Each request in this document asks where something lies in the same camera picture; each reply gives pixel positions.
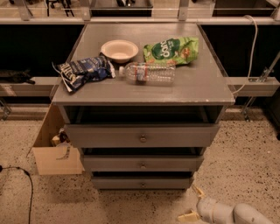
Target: cabinet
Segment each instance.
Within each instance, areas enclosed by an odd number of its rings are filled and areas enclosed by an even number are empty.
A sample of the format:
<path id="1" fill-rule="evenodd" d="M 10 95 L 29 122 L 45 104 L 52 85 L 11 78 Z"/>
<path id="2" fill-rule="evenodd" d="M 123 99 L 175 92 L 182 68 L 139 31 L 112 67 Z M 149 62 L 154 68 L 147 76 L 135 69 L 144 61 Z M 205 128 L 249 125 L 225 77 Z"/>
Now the cabinet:
<path id="1" fill-rule="evenodd" d="M 199 57 L 177 67 L 171 87 L 117 76 L 69 94 L 60 83 L 52 103 L 97 189 L 186 189 L 235 98 L 196 24 L 89 24 L 73 49 L 72 60 L 80 60 L 126 39 L 139 47 L 134 61 L 144 61 L 144 45 L 183 36 L 199 38 Z"/>

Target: plastic bottle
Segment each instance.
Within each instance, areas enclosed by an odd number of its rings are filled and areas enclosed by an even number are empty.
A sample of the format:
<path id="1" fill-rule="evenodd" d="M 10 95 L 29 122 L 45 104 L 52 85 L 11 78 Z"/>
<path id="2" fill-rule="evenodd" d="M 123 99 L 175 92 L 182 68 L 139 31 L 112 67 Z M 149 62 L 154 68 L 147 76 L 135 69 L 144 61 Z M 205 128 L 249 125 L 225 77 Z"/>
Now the plastic bottle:
<path id="1" fill-rule="evenodd" d="M 119 75 L 136 84 L 166 86 L 174 82 L 175 69 L 172 64 L 130 62 L 120 66 Z"/>

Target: white bowl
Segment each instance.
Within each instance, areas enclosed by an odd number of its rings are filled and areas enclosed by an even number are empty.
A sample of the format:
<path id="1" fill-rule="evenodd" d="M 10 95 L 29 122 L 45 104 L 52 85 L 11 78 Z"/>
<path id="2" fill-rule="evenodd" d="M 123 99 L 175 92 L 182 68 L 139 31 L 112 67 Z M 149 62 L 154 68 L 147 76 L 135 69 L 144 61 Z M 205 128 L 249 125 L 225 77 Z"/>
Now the white bowl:
<path id="1" fill-rule="evenodd" d="M 116 63 L 125 63 L 138 54 L 138 47 L 127 40 L 116 39 L 105 43 L 101 52 Z"/>

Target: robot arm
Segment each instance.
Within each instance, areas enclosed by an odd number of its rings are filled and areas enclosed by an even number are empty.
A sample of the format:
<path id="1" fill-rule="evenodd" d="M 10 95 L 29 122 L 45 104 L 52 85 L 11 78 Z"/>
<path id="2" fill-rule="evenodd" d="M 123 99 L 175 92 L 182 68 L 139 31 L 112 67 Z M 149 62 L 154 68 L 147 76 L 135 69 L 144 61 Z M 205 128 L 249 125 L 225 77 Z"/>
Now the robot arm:
<path id="1" fill-rule="evenodd" d="M 209 224 L 273 224 L 250 205 L 241 203 L 234 207 L 227 206 L 207 197 L 194 185 L 192 189 L 199 195 L 198 212 L 191 211 L 179 216 L 180 222 L 202 220 Z"/>

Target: black cable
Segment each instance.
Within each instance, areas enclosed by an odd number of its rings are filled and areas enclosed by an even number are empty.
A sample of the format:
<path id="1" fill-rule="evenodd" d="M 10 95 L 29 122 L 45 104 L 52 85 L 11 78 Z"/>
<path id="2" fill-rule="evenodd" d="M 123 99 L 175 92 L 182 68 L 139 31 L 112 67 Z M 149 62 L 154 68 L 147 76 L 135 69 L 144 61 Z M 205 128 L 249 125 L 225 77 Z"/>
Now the black cable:
<path id="1" fill-rule="evenodd" d="M 29 215 L 28 215 L 28 223 L 31 223 L 31 214 L 32 214 L 32 199 L 33 199 L 33 182 L 32 182 L 32 177 L 30 176 L 30 173 L 25 170 L 24 168 L 21 168 L 19 166 L 9 166 L 9 167 L 2 167 L 0 165 L 0 172 L 2 170 L 8 170 L 8 169 L 18 169 L 18 170 L 22 170 L 24 172 L 24 174 L 29 178 L 30 183 L 31 183 L 31 197 L 30 197 L 30 205 L 29 205 Z"/>

